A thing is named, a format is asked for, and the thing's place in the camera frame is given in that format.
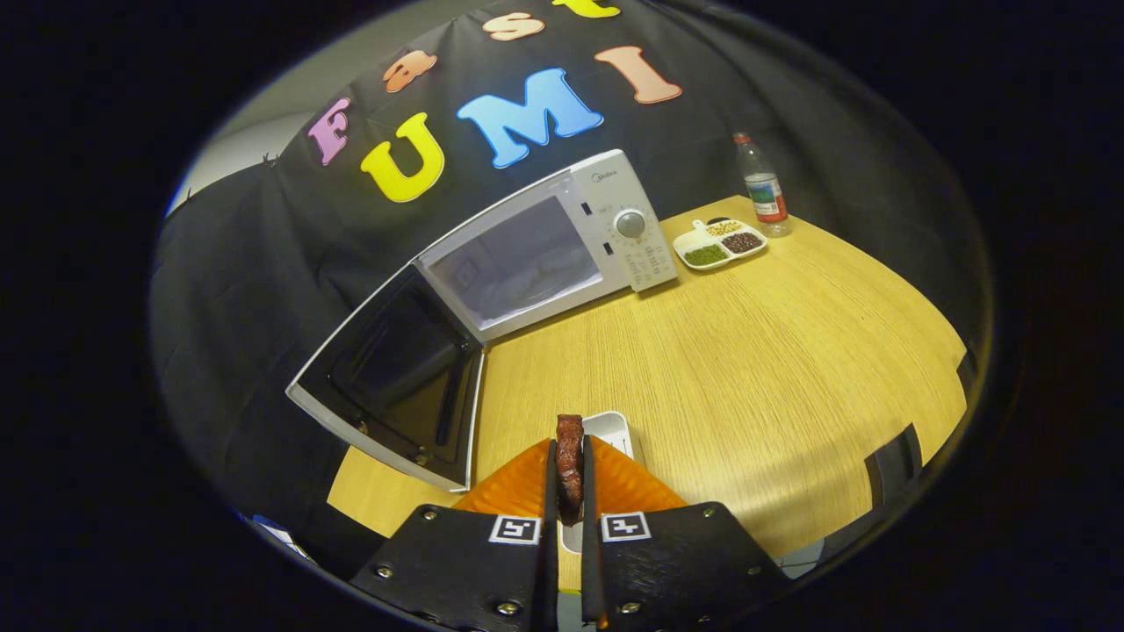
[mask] white microwave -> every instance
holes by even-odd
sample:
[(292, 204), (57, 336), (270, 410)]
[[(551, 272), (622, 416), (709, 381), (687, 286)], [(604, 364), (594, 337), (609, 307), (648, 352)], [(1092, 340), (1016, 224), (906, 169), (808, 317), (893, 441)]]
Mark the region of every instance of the white microwave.
[(605, 152), (516, 191), (422, 251), (339, 325), (285, 394), (379, 461), (465, 491), (488, 343), (677, 276), (628, 159)]

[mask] meat piece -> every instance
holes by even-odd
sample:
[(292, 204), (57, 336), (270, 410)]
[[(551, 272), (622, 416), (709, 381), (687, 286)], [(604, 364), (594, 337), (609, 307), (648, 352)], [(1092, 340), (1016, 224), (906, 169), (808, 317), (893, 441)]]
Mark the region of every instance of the meat piece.
[(558, 439), (559, 449), (554, 458), (559, 478), (559, 520), (569, 526), (581, 520), (581, 442), (586, 430), (581, 424), (581, 415), (559, 415)]

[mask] orange letter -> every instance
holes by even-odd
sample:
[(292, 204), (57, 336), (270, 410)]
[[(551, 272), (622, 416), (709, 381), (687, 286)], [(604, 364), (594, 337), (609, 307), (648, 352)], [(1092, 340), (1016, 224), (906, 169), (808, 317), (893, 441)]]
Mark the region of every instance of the orange letter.
[(643, 52), (636, 46), (617, 46), (601, 51), (593, 55), (593, 58), (610, 64), (625, 75), (628, 83), (632, 83), (636, 90), (633, 98), (638, 103), (659, 103), (682, 94), (682, 88), (674, 83), (668, 83), (660, 76), (660, 73), (647, 65), (647, 62), (640, 56)]
[(510, 42), (528, 35), (534, 35), (542, 30), (546, 22), (542, 20), (528, 20), (531, 13), (508, 13), (498, 18), (492, 18), (484, 22), (484, 30), (491, 34), (492, 39)]
[(425, 51), (414, 51), (397, 62), (390, 64), (382, 80), (387, 82), (387, 92), (398, 92), (406, 88), (414, 78), (425, 74), (425, 71), (437, 63), (437, 55), (426, 55)]
[(601, 7), (593, 0), (554, 0), (551, 2), (555, 7), (565, 4), (570, 10), (583, 18), (611, 18), (620, 12), (616, 7)]

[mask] white divided tray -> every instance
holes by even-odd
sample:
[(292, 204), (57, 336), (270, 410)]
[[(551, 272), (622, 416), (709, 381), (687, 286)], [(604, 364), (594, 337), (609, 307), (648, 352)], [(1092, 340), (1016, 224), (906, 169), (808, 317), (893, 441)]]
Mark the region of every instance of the white divided tray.
[[(592, 417), (584, 417), (581, 425), (586, 428), (586, 434), (596, 436), (617, 450), (624, 452), (629, 459), (640, 464), (644, 464), (640, 450), (640, 442), (634, 442), (628, 432), (628, 422), (625, 416), (616, 410), (600, 413)], [(562, 548), (571, 553), (581, 552), (581, 523), (573, 526), (563, 526), (559, 530), (559, 540)]]
[[(679, 259), (681, 259), (683, 263), (692, 270), (713, 270), (714, 268), (720, 268), (729, 263), (731, 261), (734, 261), (736, 259), (743, 259), (750, 256), (751, 254), (760, 252), (762, 249), (769, 245), (769, 240), (765, 238), (765, 236), (762, 235), (760, 231), (758, 231), (756, 228), (750, 226), (744, 222), (738, 222), (737, 219), (726, 219), (725, 222), (719, 222), (710, 226), (707, 226), (706, 224), (696, 219), (692, 223), (692, 225), (695, 226), (694, 231), (679, 235), (678, 237), (676, 237), (676, 241), (672, 242), (671, 244), (671, 247), (676, 250), (676, 254), (679, 255)], [(714, 235), (710, 233), (710, 231), (718, 232), (723, 227), (733, 229), (729, 233), (722, 235)], [(752, 247), (745, 252), (735, 253), (732, 252), (729, 249), (726, 247), (725, 244), (722, 243), (722, 241), (725, 240), (726, 237), (731, 235), (737, 235), (740, 233), (749, 233), (755, 236), (756, 238), (761, 240), (761, 245)], [(691, 264), (691, 262), (687, 261), (687, 253), (705, 246), (718, 246), (718, 250), (720, 250), (726, 255), (726, 259), (715, 261), (714, 263), (707, 263), (705, 265), (694, 265)]]

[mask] blue letter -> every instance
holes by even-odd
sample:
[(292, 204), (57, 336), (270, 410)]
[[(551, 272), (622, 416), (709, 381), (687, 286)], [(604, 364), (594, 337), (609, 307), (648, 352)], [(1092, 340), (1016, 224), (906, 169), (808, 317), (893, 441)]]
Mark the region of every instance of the blue letter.
[(456, 118), (470, 118), (480, 128), (496, 152), (492, 166), (510, 166), (526, 157), (531, 150), (523, 143), (513, 141), (508, 130), (537, 145), (545, 145), (550, 141), (547, 112), (558, 124), (554, 126), (554, 134), (563, 138), (592, 129), (605, 120), (605, 117), (581, 102), (566, 85), (564, 76), (565, 71), (560, 67), (536, 72), (527, 78), (525, 106), (484, 94), (464, 103), (456, 110)]

